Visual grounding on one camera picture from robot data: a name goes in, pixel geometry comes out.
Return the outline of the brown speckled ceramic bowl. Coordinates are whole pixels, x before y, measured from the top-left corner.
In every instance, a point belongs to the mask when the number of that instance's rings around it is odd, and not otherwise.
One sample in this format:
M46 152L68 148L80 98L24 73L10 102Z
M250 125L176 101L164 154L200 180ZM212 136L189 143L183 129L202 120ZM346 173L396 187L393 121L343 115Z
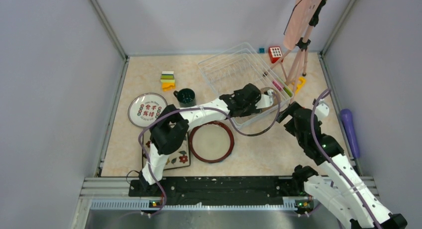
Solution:
M261 94L268 95L270 97L277 98L277 97L280 96L280 92L278 90L274 89L274 88L271 88L271 87L261 88L260 91L261 91Z

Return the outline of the red-rimmed cream round plate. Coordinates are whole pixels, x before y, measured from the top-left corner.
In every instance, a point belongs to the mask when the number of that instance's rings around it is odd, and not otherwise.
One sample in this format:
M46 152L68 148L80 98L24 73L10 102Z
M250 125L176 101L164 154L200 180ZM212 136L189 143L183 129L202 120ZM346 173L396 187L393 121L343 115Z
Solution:
M231 129L220 121L195 127L189 136L189 148L201 162L219 163L229 157L235 140Z

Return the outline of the dark green ceramic mug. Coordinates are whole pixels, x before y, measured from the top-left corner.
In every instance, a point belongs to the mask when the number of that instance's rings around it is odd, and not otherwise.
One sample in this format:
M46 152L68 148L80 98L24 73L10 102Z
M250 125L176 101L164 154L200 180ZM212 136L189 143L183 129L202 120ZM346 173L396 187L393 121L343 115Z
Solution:
M174 91L173 95L176 97L181 108L194 107L197 105L196 94L192 89L180 89L179 91Z

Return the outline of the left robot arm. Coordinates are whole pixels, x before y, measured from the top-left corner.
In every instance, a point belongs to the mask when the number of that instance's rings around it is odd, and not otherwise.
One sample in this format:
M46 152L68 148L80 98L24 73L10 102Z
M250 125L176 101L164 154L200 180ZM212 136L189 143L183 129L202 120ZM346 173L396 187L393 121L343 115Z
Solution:
M188 131L212 121L233 121L236 117L255 115L272 103L272 97L262 94L255 85L249 83L232 94L223 94L205 104L187 108L167 105L158 118L139 135L142 138L145 132L150 133L149 149L145 148L143 142L139 143L147 159L139 171L141 190L148 196L158 193L165 163L183 144Z

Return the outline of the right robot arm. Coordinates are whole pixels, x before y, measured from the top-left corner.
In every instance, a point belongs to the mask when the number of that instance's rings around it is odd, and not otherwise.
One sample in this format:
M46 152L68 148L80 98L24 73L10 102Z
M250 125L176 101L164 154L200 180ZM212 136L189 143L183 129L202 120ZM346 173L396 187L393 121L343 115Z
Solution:
M402 214L388 210L354 171L339 143L321 132L318 117L297 102L279 113L278 122L293 135L305 155L331 178L334 189L309 166L298 165L292 174L292 189L317 198L345 229L404 229L408 222Z

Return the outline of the pink green toy brick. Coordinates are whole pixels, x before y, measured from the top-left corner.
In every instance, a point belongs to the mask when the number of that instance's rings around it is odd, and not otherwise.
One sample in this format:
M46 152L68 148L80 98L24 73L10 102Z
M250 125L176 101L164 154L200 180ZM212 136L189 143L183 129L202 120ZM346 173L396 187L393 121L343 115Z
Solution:
M293 93L291 92L291 90L290 89L287 89L286 87L284 87L283 85L282 85L282 83L280 83L279 81L277 81L277 80L273 80L272 81L272 84L279 90L279 91L284 91L289 97L292 97L293 96Z

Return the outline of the yellow toy block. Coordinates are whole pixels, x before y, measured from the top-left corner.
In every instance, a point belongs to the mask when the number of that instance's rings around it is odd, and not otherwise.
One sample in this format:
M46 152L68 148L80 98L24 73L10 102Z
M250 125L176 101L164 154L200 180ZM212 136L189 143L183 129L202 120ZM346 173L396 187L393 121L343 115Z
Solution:
M298 92L301 90L301 88L306 84L306 79L304 77L299 77L297 81L297 87L295 90L295 95L298 94Z

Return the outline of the red toy calculator block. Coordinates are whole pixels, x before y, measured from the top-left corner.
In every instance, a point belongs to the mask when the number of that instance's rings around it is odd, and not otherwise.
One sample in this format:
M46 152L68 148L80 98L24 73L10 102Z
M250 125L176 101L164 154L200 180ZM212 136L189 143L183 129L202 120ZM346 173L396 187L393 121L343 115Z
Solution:
M268 48L269 58L272 64L276 63L282 56L282 48L280 46L271 46Z

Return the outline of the stacked colourful toy blocks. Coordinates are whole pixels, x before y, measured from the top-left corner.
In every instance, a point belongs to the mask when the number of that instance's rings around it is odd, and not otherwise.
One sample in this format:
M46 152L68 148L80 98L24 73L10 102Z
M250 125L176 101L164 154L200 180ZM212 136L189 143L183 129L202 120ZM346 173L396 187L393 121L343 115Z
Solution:
M174 76L174 71L162 71L160 82L161 82L161 89L164 92L175 89L176 80Z

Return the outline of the pink tripod stand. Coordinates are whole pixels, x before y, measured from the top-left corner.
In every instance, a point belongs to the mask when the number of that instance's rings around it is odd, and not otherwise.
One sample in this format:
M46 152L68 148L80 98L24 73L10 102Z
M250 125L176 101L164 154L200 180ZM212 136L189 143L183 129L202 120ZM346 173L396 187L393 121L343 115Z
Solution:
M301 25L289 23L287 26L283 41L283 46L287 51L281 53L281 57L276 61L272 61L272 65L270 66L271 70L278 65L281 66L286 85L292 84L294 87L297 87L300 74L302 76L307 75L308 47L311 43L310 34L314 27L315 26L311 22L302 23ZM296 48L298 49L298 52L296 53L290 69L286 71L283 61L292 50Z

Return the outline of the square floral ceramic plate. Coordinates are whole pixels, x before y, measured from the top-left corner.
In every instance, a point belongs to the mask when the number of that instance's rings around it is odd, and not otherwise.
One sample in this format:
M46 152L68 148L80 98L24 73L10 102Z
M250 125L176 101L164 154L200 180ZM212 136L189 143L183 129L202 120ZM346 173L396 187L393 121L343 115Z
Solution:
M188 136L189 136L189 133L187 133L184 136L182 145L175 152L170 154L164 166L164 170L172 170L176 168L183 168L183 167L190 166L191 159L190 159L190 149L189 149L189 144L188 144ZM147 130L142 136L142 143L146 149L146 152L150 154L151 140L150 140L149 130Z

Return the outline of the round white plate red lettering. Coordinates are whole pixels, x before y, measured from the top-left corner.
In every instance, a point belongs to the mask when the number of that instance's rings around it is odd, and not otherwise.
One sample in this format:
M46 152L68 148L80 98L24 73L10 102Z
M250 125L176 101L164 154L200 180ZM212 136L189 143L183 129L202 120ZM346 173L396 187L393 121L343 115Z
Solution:
M142 94L128 108L129 121L137 127L147 127L161 115L166 106L167 101L160 94Z

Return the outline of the pink perforated board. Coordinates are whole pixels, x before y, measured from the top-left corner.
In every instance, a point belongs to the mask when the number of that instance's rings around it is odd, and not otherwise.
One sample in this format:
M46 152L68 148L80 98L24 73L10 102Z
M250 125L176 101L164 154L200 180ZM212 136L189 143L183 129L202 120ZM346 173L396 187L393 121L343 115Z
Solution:
M295 48L321 1L296 0L284 33L283 45L286 49L292 51Z

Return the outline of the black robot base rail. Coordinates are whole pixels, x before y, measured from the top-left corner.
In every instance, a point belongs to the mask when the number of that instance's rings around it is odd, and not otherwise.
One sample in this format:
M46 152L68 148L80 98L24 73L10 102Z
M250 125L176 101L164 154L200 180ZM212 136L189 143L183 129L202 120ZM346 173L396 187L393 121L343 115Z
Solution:
M129 196L204 195L208 193L263 193L265 196L307 197L304 187L291 176L216 176L216 177L165 177L157 184L144 189L139 179L132 180Z

